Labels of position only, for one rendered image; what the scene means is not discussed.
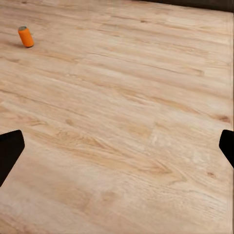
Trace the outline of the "can of soda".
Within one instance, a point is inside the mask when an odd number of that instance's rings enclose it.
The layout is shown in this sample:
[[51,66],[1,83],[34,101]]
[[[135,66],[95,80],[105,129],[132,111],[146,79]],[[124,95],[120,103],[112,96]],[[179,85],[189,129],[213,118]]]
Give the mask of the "can of soda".
[[34,45],[33,39],[31,37],[31,33],[27,27],[20,27],[18,29],[19,36],[22,40],[22,43],[25,47],[32,47]]

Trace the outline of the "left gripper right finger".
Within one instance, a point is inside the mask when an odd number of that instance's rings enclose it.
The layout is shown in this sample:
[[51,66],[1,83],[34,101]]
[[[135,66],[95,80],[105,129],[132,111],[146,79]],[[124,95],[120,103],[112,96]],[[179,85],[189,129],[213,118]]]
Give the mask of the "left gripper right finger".
[[222,131],[219,147],[234,168],[234,131]]

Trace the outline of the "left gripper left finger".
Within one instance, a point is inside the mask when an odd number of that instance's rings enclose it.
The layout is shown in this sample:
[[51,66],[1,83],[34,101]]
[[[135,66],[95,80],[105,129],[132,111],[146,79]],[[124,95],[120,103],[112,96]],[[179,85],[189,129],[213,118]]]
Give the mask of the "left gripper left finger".
[[0,135],[0,188],[25,148],[21,130]]

